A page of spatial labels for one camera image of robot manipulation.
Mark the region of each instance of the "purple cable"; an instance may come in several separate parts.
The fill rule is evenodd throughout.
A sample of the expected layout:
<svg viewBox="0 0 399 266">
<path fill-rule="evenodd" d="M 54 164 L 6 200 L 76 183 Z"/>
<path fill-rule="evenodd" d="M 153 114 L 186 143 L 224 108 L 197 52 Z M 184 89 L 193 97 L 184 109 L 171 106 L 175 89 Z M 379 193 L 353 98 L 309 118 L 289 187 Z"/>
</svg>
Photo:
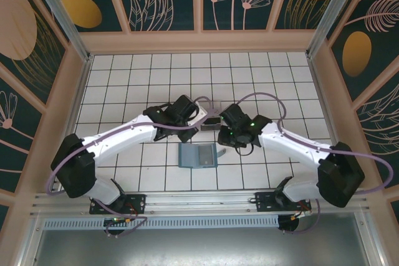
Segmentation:
<svg viewBox="0 0 399 266">
<path fill-rule="evenodd" d="M 104 136 L 101 136 L 100 138 L 98 138 L 96 140 L 93 140 L 92 142 L 88 143 L 87 145 L 85 145 L 85 146 L 73 151 L 71 154 L 66 156 L 60 162 L 60 164 L 57 165 L 57 167 L 55 168 L 55 170 L 53 170 L 53 172 L 51 173 L 50 177 L 48 178 L 48 180 L 46 182 L 46 193 L 49 196 L 56 196 L 58 194 L 63 193 L 64 191 L 56 191 L 56 192 L 52 192 L 51 191 L 52 183 L 54 182 L 55 176 L 57 175 L 57 173 L 59 172 L 61 167 L 63 167 L 66 164 L 66 162 L 68 162 L 75 155 L 79 154 L 80 152 L 86 150 L 87 148 L 89 148 L 91 146 L 99 144 L 103 140 L 106 140 L 108 137 L 111 137 L 111 136 L 113 136 L 115 134 L 121 133 L 121 132 L 126 131 L 126 130 L 132 130 L 134 127 L 138 127 L 138 126 L 154 126 L 154 127 L 172 129 L 172 130 L 189 130 L 189 129 L 193 129 L 193 128 L 196 128 L 196 127 L 200 126 L 200 124 L 204 123 L 206 121 L 206 119 L 209 118 L 210 115 L 211 115 L 211 113 L 207 114 L 206 116 L 204 116 L 202 119 L 197 121 L 195 124 L 192 124 L 191 126 L 185 126 L 185 127 L 168 126 L 168 125 L 162 125 L 162 124 L 152 123 L 152 122 L 148 121 L 148 122 L 143 122 L 143 123 L 134 123 L 134 124 L 131 124 L 131 125 L 126 125 L 124 127 L 119 128 L 118 130 L 112 131 L 112 132 L 110 132 L 110 133 L 108 133 L 108 134 L 106 134 Z"/>
<path fill-rule="evenodd" d="M 384 159 L 381 159 L 379 157 L 376 157 L 376 156 L 370 155 L 370 154 L 363 154 L 363 153 L 357 153 L 357 152 L 351 152 L 351 151 L 339 151 L 339 150 L 333 150 L 333 149 L 319 148 L 318 146 L 314 146 L 314 145 L 306 143 L 306 142 L 304 142 L 302 140 L 298 140 L 298 139 L 294 138 L 291 135 L 288 135 L 286 132 L 284 132 L 284 130 L 282 129 L 282 126 L 281 126 L 281 122 L 287 116 L 287 108 L 286 108 L 286 106 L 283 104 L 283 102 L 280 99 L 278 99 L 274 95 L 271 95 L 270 93 L 263 93 L 263 92 L 251 93 L 249 95 L 246 95 L 240 101 L 238 101 L 237 104 L 240 104 L 245 99 L 247 99 L 247 98 L 249 98 L 251 96 L 255 96 L 255 95 L 265 95 L 265 96 L 271 97 L 271 98 L 275 99 L 281 105 L 282 110 L 283 110 L 283 114 L 282 114 L 281 118 L 277 121 L 277 127 L 278 127 L 279 131 L 281 132 L 281 134 L 283 134 L 285 137 L 289 138 L 290 140 L 295 141 L 296 143 L 298 143 L 298 144 L 300 144 L 302 146 L 306 146 L 308 148 L 311 148 L 311 149 L 317 150 L 317 151 L 321 151 L 321 152 L 327 152 L 327 153 L 332 153 L 332 154 L 341 154 L 341 155 L 350 155 L 350 156 L 359 156 L 359 157 L 365 157 L 365 158 L 374 159 L 375 161 L 378 161 L 378 162 L 384 164 L 387 167 L 387 169 L 389 171 L 389 175 L 388 175 L 387 179 L 385 180 L 385 182 L 383 182 L 381 185 L 379 185 L 379 186 L 377 186 L 375 188 L 371 188 L 369 190 L 357 191 L 357 192 L 355 192 L 355 194 L 368 194 L 368 193 L 372 193 L 372 192 L 376 192 L 376 191 L 382 190 L 382 189 L 384 189 L 385 186 L 387 186 L 392 181 L 392 179 L 393 179 L 392 166 L 387 161 L 385 161 Z"/>
<path fill-rule="evenodd" d="M 316 204 L 317 204 L 317 218 L 316 218 L 316 221 L 315 221 L 310 227 L 308 227 L 307 229 L 298 230 L 297 232 L 296 232 L 296 231 L 294 231 L 294 232 L 288 232 L 288 233 L 290 233 L 290 234 L 292 234 L 292 235 L 305 234 L 305 233 L 308 233 L 309 231 L 311 231 L 312 229 L 314 229 L 314 228 L 317 226 L 317 224 L 319 223 L 319 220 L 320 220 L 320 215 L 321 215 L 321 213 L 320 213 L 320 203 L 319 203 L 319 200 L 318 200 L 318 199 L 315 199 L 315 201 L 316 201 Z"/>
</svg>

